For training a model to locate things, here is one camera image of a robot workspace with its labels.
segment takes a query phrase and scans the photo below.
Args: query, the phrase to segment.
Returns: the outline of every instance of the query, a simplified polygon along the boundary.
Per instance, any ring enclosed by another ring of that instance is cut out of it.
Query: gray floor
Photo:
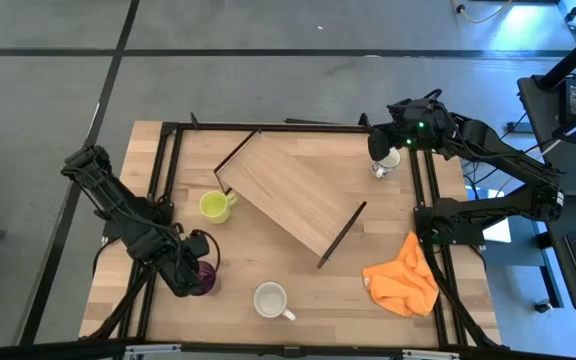
[[[114,48],[128,0],[0,0],[0,47]],[[499,5],[468,2],[472,17]],[[455,17],[450,1],[142,1],[129,48],[388,48],[562,50],[575,45],[555,6],[514,5],[481,25]],[[556,59],[330,57],[125,58],[98,143],[117,171],[134,120],[279,122],[286,117],[388,121],[385,105],[442,88],[451,111],[498,132],[523,109],[516,80]],[[109,58],[0,58],[0,345],[15,341],[27,297],[67,186],[63,159],[77,150]],[[530,136],[509,136],[518,148]],[[479,176],[486,173],[485,168]],[[503,174],[484,185],[499,187]],[[510,183],[509,188],[517,186]],[[102,223],[83,199],[38,334],[75,339]],[[576,355],[576,312],[528,314],[541,300],[539,274],[489,272],[502,339],[512,348]],[[539,331],[538,341],[534,335]],[[567,342],[562,342],[566,334]],[[190,355],[210,358],[210,355]],[[240,356],[233,358],[252,358]]]

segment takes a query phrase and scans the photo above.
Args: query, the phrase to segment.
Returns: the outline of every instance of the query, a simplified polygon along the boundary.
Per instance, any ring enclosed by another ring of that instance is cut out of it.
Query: wooden tabletop
[[[161,122],[135,123],[121,171],[121,181],[136,195],[147,192]],[[201,297],[177,298],[160,278],[148,326],[153,341],[212,343],[302,344],[354,346],[437,346],[432,314],[405,318],[375,304],[363,287],[361,269],[392,260],[407,233],[414,230],[416,205],[408,151],[387,178],[370,173],[366,134],[264,132],[264,136],[305,166],[330,181],[351,200],[367,205],[321,269],[319,257],[245,198],[240,197],[230,219],[214,225],[199,211],[205,192],[219,190],[213,170],[247,135],[246,131],[183,133],[172,200],[175,221],[187,231],[202,229],[219,242],[222,263],[218,284]],[[164,169],[172,144],[167,146]],[[419,156],[426,200],[429,190],[423,156]],[[465,200],[459,160],[436,156],[443,197]],[[162,171],[159,193],[166,171]],[[467,247],[452,246],[459,295],[487,335],[499,341],[497,322],[481,259]],[[215,252],[203,258],[215,261]],[[126,291],[131,260],[120,242],[101,255],[90,291],[81,335],[96,330]],[[253,307],[255,288],[277,281],[288,294],[297,320],[266,319]],[[141,299],[130,326],[135,334]],[[450,307],[444,300],[448,338],[455,342]]]

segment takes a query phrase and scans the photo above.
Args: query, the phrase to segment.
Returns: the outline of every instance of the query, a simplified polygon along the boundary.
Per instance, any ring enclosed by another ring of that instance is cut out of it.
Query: white mug
[[[383,177],[388,176],[401,161],[401,156],[399,155],[399,151],[394,147],[390,148],[390,153],[388,156],[383,158],[380,161],[375,161],[372,163],[372,173],[375,175],[377,179],[381,179]]]
[[[288,296],[286,290],[274,281],[267,281],[257,287],[253,297],[255,310],[265,318],[276,318],[283,315],[294,321],[297,317],[292,311],[286,309]]]

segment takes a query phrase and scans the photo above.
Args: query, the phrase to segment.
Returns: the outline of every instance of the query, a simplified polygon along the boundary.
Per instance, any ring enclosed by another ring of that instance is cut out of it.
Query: orange cloth
[[[367,267],[362,275],[372,299],[395,314],[426,316],[437,301],[437,283],[412,231],[395,260]]]

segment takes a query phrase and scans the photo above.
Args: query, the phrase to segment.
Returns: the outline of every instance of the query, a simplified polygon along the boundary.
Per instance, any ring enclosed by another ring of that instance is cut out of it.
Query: black desk
[[[550,139],[552,131],[559,126],[555,117],[559,109],[558,95],[539,90],[531,78],[519,79],[518,84],[521,100],[537,141]],[[554,167],[567,172],[560,179],[560,185],[566,195],[561,218],[556,222],[547,223],[546,227],[550,244],[555,250],[568,293],[576,309],[576,267],[564,240],[566,234],[576,232],[576,196],[571,196],[576,195],[576,145],[562,142],[547,153],[544,159]]]

